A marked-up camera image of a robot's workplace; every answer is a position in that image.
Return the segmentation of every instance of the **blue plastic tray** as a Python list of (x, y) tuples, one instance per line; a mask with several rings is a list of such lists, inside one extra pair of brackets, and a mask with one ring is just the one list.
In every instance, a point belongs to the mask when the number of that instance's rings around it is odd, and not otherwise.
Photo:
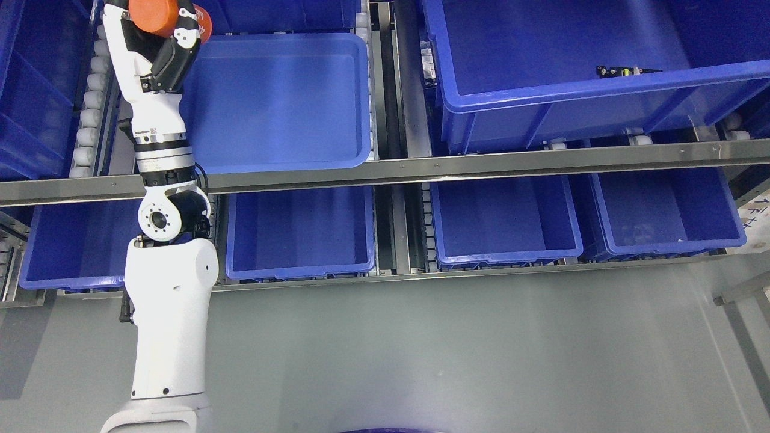
[[(770, 2), (423, 5), (452, 153), (712, 125), (770, 85)], [(598, 65), (663, 72), (599, 79)]]
[(350, 33), (212, 37), (182, 116), (207, 173), (357, 166), (371, 141), (367, 47)]
[(584, 258), (690, 256), (746, 243), (721, 168), (571, 177)]
[(0, 2), (0, 179), (69, 170), (89, 16), (80, 0)]
[(369, 186), (236, 194), (229, 205), (230, 278), (290, 280), (374, 267)]
[(216, 34), (351, 29), (360, 0), (196, 0)]
[(430, 198), (442, 269), (550, 263), (583, 251), (566, 176), (433, 183)]
[(120, 287), (141, 200), (37, 206), (19, 285), (84, 291)]

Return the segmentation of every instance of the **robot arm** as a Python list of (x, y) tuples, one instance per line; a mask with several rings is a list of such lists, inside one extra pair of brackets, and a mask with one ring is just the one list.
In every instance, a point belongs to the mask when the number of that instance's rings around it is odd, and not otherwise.
[(103, 432), (213, 429), (204, 365), (219, 263), (207, 239), (211, 206), (197, 186), (179, 115), (182, 81), (201, 41), (192, 2), (179, 0), (178, 6), (173, 34), (164, 38), (139, 29), (128, 0), (105, 1), (107, 42), (123, 98), (132, 106), (146, 194), (137, 212), (142, 234), (126, 257), (126, 292), (138, 328), (131, 399)]

